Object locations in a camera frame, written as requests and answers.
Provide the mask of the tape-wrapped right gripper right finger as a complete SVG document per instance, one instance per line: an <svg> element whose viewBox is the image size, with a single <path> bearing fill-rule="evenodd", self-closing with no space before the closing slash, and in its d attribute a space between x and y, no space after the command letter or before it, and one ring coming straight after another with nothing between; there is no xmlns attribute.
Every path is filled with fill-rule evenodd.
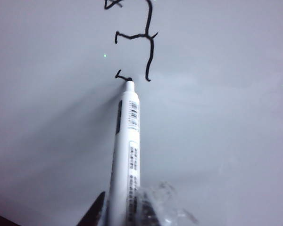
<svg viewBox="0 0 283 226"><path fill-rule="evenodd" d="M155 186L139 187L133 211L134 226L198 226L199 220L184 209L177 190L167 181Z"/></svg>

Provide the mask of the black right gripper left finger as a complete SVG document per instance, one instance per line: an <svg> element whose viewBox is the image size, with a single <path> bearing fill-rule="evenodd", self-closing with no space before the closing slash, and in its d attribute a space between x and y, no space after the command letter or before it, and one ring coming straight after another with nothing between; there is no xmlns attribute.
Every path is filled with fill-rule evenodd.
<svg viewBox="0 0 283 226"><path fill-rule="evenodd" d="M106 192L101 192L77 223L77 226L99 226Z"/></svg>

